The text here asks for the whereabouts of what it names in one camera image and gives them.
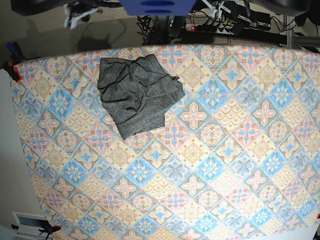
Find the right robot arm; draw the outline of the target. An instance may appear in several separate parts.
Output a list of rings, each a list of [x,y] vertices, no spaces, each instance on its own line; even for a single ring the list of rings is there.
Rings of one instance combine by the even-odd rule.
[[[103,8],[116,9],[121,7],[120,2],[109,0],[73,0],[63,5],[65,15],[64,28],[74,29],[78,21],[89,22],[91,15],[95,13],[102,14]]]

